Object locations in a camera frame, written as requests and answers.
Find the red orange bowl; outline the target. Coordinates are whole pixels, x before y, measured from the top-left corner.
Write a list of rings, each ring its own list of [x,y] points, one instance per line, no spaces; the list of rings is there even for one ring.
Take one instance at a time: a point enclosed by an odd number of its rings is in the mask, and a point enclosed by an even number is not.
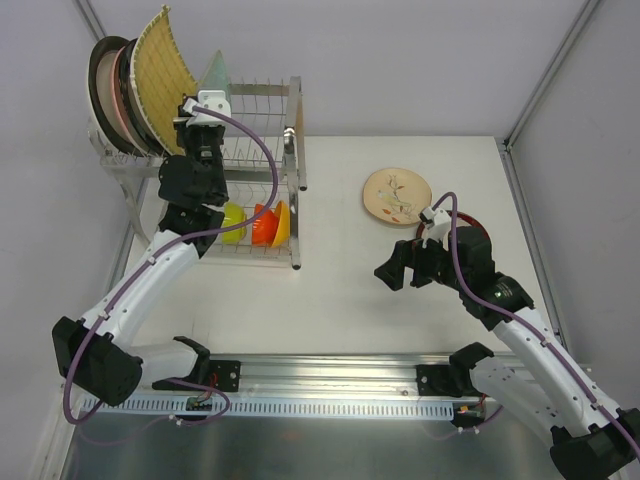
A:
[[[254,246],[269,246],[272,244],[279,220],[273,210],[265,208],[262,204],[256,204],[254,214],[261,214],[252,223],[251,242]]]

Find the steel two-tier dish rack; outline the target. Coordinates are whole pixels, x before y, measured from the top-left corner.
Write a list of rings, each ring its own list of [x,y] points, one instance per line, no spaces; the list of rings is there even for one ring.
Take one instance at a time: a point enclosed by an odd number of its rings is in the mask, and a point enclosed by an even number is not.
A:
[[[209,262],[258,266],[302,267],[299,194],[307,189],[302,79],[292,76],[279,83],[245,83],[231,86],[232,117],[251,128],[274,157],[278,172],[276,203],[284,203],[290,215],[287,239],[279,246],[257,246],[252,231],[235,244],[217,239],[208,250]],[[159,157],[135,157],[120,153],[107,143],[97,122],[88,128],[100,165],[123,191],[129,225],[124,251],[129,263],[148,245],[166,211],[158,197]],[[258,143],[229,126],[223,147],[230,201],[252,216],[256,204],[265,204],[272,189],[266,154]]]

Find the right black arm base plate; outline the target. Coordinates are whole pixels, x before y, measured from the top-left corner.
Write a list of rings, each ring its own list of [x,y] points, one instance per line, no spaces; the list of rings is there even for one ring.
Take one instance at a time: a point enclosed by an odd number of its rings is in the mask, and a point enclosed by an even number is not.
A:
[[[420,364],[415,367],[416,386],[419,396],[452,396],[449,366],[443,364]]]

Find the yellow orange bowl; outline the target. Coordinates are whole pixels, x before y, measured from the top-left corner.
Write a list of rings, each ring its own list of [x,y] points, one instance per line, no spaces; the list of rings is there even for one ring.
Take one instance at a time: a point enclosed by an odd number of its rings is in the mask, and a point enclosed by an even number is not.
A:
[[[290,217],[290,209],[289,205],[281,200],[278,202],[275,209],[275,216],[278,220],[277,228],[275,231],[274,238],[270,244],[271,248],[281,247],[283,246],[290,237],[290,229],[291,229],[291,217]]]

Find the cream plate with red rim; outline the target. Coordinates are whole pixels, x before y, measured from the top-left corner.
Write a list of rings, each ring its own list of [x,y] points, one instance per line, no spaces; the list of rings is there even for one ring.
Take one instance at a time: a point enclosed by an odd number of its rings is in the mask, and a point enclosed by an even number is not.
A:
[[[484,227],[484,225],[480,221],[478,221],[475,217],[473,217],[473,216],[471,216],[471,215],[469,215],[467,213],[464,213],[464,212],[461,212],[461,211],[458,212],[457,225],[458,226],[468,226],[468,227],[478,228],[478,229],[481,230],[481,232],[483,233],[483,235],[487,239],[490,238],[490,235],[489,235],[488,231],[486,230],[486,228]],[[415,236],[416,237],[421,237],[423,235],[424,230],[425,230],[425,224],[424,223],[420,223],[418,225],[418,228],[416,229]]]

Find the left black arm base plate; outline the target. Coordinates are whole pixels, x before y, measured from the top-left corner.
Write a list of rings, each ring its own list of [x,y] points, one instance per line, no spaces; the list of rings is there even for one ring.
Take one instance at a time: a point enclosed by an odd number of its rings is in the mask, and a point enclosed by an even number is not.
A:
[[[241,362],[237,360],[220,360],[205,358],[197,360],[194,369],[178,380],[194,384],[194,387],[181,386],[169,379],[159,380],[152,384],[153,390],[198,390],[199,386],[210,386],[222,392],[237,392],[241,377]]]

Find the lime green bowl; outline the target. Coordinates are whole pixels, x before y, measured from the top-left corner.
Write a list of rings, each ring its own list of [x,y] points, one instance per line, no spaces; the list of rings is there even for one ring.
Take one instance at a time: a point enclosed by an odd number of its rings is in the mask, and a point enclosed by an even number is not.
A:
[[[222,227],[231,227],[247,220],[244,209],[233,202],[227,202],[224,207],[224,221]],[[226,245],[239,244],[246,236],[246,227],[236,228],[222,234],[222,243]]]

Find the cream plate dark patterned rim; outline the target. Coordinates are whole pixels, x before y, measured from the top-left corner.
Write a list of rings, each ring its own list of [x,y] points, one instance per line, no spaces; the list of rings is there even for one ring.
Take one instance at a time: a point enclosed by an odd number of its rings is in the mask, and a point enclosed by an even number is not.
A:
[[[140,152],[162,157],[165,154],[165,149],[147,126],[135,100],[133,86],[130,80],[131,58],[136,42],[137,38],[134,38],[127,43],[120,54],[119,66],[117,67],[119,88],[128,120],[127,129],[131,133],[131,137],[135,140],[137,149]]]

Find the beige oval floral plate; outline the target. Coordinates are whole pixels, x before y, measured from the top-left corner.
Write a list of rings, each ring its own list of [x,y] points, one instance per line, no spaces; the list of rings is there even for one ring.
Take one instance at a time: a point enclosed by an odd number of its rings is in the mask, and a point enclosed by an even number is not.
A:
[[[419,174],[404,168],[385,168],[366,180],[363,205],[375,218],[393,226],[414,226],[432,203],[431,186]]]

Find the pink and cream floral plate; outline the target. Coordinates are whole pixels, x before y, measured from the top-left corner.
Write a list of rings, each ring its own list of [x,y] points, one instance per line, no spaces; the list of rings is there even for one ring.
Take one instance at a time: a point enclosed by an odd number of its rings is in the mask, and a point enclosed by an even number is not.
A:
[[[119,129],[125,135],[128,142],[135,148],[139,154],[146,154],[142,139],[137,134],[133,124],[131,123],[126,112],[122,92],[119,81],[119,65],[122,58],[124,47],[122,47],[115,56],[111,67],[111,95],[115,106],[116,118],[120,125]]]

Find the aluminium mounting rail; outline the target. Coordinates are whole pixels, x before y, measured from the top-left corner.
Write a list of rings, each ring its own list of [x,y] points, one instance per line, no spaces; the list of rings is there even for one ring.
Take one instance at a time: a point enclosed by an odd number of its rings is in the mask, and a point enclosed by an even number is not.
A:
[[[107,406],[118,406],[137,390],[153,390],[152,384],[169,379],[181,386],[194,384],[178,380],[188,375],[197,360],[205,358],[241,362],[237,392],[222,392],[210,386],[198,390],[170,391],[181,395],[247,396],[276,398],[395,399],[400,397],[470,398],[479,396],[472,386],[470,370],[491,355],[474,343],[450,356],[293,356],[293,355],[213,355],[199,344],[184,338],[165,345],[150,345],[124,352],[107,345],[96,354],[82,354],[78,366],[71,365],[74,353],[56,352],[60,375],[68,387],[77,386]],[[420,364],[449,366],[454,394],[419,396],[415,367]]]

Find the cream plate with metallic rim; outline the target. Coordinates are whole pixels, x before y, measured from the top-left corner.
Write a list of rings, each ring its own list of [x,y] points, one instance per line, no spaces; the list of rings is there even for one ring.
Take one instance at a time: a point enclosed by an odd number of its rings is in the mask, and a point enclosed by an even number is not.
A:
[[[111,94],[111,67],[116,54],[127,43],[122,37],[107,36],[95,44],[87,68],[87,92],[92,119],[105,141],[117,151],[138,155],[139,152],[119,125]]]

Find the teal square plate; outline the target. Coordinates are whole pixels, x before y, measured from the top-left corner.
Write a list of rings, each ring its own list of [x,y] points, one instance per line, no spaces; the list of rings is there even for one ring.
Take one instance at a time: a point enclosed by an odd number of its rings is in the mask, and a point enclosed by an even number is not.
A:
[[[217,50],[210,59],[208,66],[202,74],[199,82],[199,90],[222,91],[227,98],[231,95],[230,79],[226,63],[221,50]]]

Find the yellow woven bamboo mat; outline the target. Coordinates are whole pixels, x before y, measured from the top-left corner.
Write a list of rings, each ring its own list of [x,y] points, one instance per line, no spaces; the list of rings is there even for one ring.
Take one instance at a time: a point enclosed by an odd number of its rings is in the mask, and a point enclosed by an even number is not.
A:
[[[164,151],[182,155],[173,119],[184,95],[196,93],[197,82],[176,44],[169,20],[170,7],[161,11],[139,35],[132,54],[130,80],[146,125]]]

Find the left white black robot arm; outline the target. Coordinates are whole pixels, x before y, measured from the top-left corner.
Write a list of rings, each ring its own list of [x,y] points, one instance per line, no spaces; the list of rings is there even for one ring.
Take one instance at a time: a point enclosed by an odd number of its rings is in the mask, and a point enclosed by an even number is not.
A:
[[[167,208],[142,257],[114,288],[78,320],[61,318],[52,329],[64,405],[73,387],[118,406],[141,385],[174,380],[199,389],[210,376],[209,351],[175,337],[134,347],[134,338],[166,289],[195,265],[221,233],[228,189],[221,147],[231,107],[222,91],[185,99],[174,120],[182,155],[160,167],[159,196]]]

